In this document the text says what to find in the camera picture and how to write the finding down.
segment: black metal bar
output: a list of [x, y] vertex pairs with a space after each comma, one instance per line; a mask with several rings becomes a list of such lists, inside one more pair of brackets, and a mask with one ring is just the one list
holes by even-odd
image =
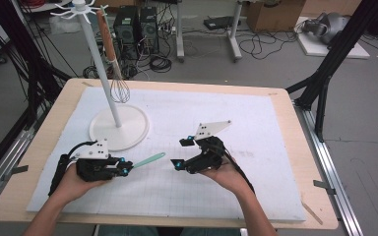
[[332, 49], [328, 52], [318, 70], [310, 77], [289, 88], [292, 93], [305, 88], [300, 98], [295, 100], [296, 105], [309, 110], [312, 103], [319, 96], [318, 112], [316, 117], [315, 131], [318, 139], [323, 142], [322, 132], [325, 115], [328, 85], [334, 73], [354, 48], [355, 44], [364, 34], [370, 22], [378, 15], [378, 0], [363, 0], [355, 10], [344, 30], [334, 41]]

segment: hand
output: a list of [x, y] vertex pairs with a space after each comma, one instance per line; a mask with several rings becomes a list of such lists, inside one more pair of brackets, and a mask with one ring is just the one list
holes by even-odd
[[222, 158], [222, 165], [219, 169], [208, 169], [201, 171], [200, 173], [210, 177], [234, 194], [238, 191], [245, 190], [245, 188], [249, 189], [247, 182], [241, 174], [235, 170], [227, 157]]
[[76, 163], [69, 166], [56, 191], [51, 195], [60, 204], [67, 205], [83, 196], [89, 189], [100, 186], [108, 181], [86, 182], [77, 174]]

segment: electronic equipment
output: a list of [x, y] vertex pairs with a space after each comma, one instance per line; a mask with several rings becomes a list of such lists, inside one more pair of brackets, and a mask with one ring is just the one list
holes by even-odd
[[219, 17], [204, 20], [204, 25], [208, 28], [208, 30], [219, 30], [232, 27], [233, 21], [234, 17]]
[[141, 9], [140, 24], [144, 39], [144, 52], [151, 54], [159, 53], [158, 12], [156, 7], [143, 7]]
[[306, 20], [302, 27], [304, 32], [312, 32], [320, 37], [325, 44], [333, 44], [333, 39], [345, 28], [349, 18], [343, 17], [338, 13], [322, 13], [317, 19]]
[[120, 6], [113, 29], [121, 59], [138, 60], [143, 47], [139, 43], [142, 35], [137, 6]]

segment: floor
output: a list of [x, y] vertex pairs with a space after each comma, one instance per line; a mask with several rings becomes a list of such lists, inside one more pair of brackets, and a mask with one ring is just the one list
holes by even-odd
[[[198, 18], [184, 19], [183, 23], [203, 28]], [[238, 34], [245, 34], [242, 30], [248, 29], [244, 22], [240, 28]], [[50, 38], [78, 74], [90, 65], [91, 54], [81, 31]], [[296, 41], [285, 43], [281, 51], [264, 60], [242, 52], [243, 58], [234, 63], [225, 37], [185, 33], [184, 40], [184, 63], [179, 63], [172, 51], [169, 56], [172, 68], [168, 73], [148, 71], [134, 80], [287, 88], [312, 75], [324, 59], [305, 56]], [[378, 47], [378, 41], [364, 40]], [[363, 234], [378, 235], [378, 49], [364, 41], [359, 43], [370, 58], [346, 59], [334, 75], [328, 92], [324, 138]], [[253, 48], [251, 41], [243, 45], [247, 50]], [[277, 44], [263, 44], [265, 52], [278, 48]], [[50, 54], [57, 68], [72, 74], [55, 50], [51, 49]], [[0, 64], [0, 141], [27, 106], [13, 70], [10, 63]], [[299, 96], [300, 91], [291, 98]], [[25, 224], [0, 223], [0, 235], [21, 234], [25, 227]], [[56, 235], [92, 235], [92, 232], [92, 225], [60, 224]], [[279, 234], [346, 235], [341, 227], [332, 231], [280, 230]]]

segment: wooden board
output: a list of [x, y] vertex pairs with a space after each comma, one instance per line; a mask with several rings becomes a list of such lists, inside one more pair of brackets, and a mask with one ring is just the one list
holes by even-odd
[[[313, 180], [321, 180], [290, 98], [280, 88], [248, 88], [174, 83], [128, 82], [132, 89], [183, 90], [197, 92], [221, 92], [268, 96], [276, 111], [283, 134], [293, 175], [306, 213], [306, 221], [300, 223], [273, 222], [277, 228], [334, 229], [337, 217], [324, 189], [313, 186]], [[87, 87], [100, 87], [99, 80], [70, 80], [61, 92], [53, 108], [36, 134], [20, 165], [28, 165], [29, 171], [14, 175], [0, 196], [0, 221], [31, 221], [33, 212], [26, 208], [37, 185], [46, 159], [56, 146], [62, 130], [71, 117], [82, 92]], [[205, 219], [182, 217], [146, 217], [132, 215], [88, 215], [64, 213], [60, 222], [169, 225], [198, 227], [245, 227], [243, 220]]]

